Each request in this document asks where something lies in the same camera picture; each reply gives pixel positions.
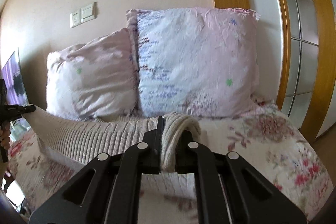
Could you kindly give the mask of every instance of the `switch plate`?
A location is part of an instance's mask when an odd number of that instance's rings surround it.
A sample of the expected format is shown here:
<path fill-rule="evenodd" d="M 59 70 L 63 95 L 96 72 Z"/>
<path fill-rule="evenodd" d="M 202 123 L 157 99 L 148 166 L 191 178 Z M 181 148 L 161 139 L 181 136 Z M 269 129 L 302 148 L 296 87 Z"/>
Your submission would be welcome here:
<path fill-rule="evenodd" d="M 81 10 L 74 11 L 70 14 L 70 28 L 81 24 Z"/>
<path fill-rule="evenodd" d="M 96 2 L 81 8 L 81 23 L 96 18 Z"/>

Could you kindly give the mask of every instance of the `white pillow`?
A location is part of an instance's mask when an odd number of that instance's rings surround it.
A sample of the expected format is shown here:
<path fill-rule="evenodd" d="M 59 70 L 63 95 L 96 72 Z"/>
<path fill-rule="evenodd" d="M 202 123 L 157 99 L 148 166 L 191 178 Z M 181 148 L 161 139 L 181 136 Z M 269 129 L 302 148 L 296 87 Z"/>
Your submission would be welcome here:
<path fill-rule="evenodd" d="M 243 9 L 128 11 L 143 115 L 225 117 L 256 107 L 259 17 Z"/>
<path fill-rule="evenodd" d="M 48 55 L 47 111 L 68 119 L 127 115 L 137 81 L 126 28 Z"/>

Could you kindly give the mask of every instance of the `television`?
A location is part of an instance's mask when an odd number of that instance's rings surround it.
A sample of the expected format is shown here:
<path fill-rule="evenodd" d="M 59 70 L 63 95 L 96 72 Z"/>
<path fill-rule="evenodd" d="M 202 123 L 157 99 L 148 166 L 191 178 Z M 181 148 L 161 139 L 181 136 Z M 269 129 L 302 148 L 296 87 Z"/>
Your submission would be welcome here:
<path fill-rule="evenodd" d="M 7 88 L 7 104 L 26 106 L 29 104 L 21 75 L 18 50 L 16 50 L 1 69 L 1 76 Z M 29 123 L 21 118 L 11 123 L 11 139 L 18 140 L 28 129 Z"/>

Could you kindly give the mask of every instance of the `finger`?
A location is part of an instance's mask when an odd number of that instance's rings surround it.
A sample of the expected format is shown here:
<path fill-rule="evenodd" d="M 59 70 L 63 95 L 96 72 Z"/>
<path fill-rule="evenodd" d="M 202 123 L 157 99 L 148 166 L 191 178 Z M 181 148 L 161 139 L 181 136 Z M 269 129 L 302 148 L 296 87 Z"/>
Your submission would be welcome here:
<path fill-rule="evenodd" d="M 1 146 L 2 146 L 2 147 L 5 147 L 7 144 L 9 144 L 10 141 L 11 141 L 11 139 L 10 139 L 9 137 L 4 138 L 4 139 L 1 141 Z"/>
<path fill-rule="evenodd" d="M 2 131 L 2 135 L 1 135 L 1 138 L 6 138 L 6 137 L 9 137 L 9 135 L 11 134 L 11 132 L 9 130 L 4 130 Z"/>
<path fill-rule="evenodd" d="M 2 133 L 3 131 L 8 131 L 11 129 L 11 125 L 9 124 L 9 122 L 5 122 L 3 125 L 2 125 L 2 129 L 0 129 L 0 136 L 2 136 Z"/>

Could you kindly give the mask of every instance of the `ribbed towel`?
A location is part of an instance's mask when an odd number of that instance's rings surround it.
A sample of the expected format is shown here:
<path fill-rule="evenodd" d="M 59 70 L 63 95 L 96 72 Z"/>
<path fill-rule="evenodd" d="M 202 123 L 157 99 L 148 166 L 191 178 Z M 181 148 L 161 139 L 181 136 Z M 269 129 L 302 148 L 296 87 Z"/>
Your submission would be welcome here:
<path fill-rule="evenodd" d="M 31 125 L 44 145 L 82 164 L 89 163 L 101 152 L 116 155 L 140 142 L 145 132 L 156 129 L 158 118 L 128 122 L 78 122 L 49 114 L 36 107 L 24 118 Z M 175 148 L 184 130 L 192 133 L 195 141 L 200 140 L 198 122 L 181 113 L 164 115 L 165 127 L 162 134 L 161 170 L 175 169 Z"/>

